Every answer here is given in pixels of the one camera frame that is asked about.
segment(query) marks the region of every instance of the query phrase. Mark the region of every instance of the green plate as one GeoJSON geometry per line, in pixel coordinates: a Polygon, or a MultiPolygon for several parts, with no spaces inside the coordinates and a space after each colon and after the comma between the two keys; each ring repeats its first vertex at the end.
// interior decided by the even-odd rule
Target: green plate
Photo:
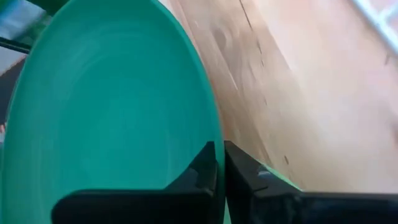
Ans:
{"type": "Polygon", "coordinates": [[[207,141],[222,175],[210,83],[171,13],[151,0],[72,0],[12,99],[3,224],[50,223],[56,201],[78,189],[162,189],[207,141]]]}
{"type": "Polygon", "coordinates": [[[0,19],[3,19],[2,17],[6,13],[7,7],[10,5],[11,2],[13,2],[13,0],[0,0],[0,19]]]}

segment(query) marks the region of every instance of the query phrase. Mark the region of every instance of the wooden surface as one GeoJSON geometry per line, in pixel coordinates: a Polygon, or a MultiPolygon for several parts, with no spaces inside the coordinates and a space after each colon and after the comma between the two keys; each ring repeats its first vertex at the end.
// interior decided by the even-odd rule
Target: wooden surface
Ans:
{"type": "Polygon", "coordinates": [[[398,192],[397,60],[349,0],[162,0],[223,130],[305,190],[398,192]]]}

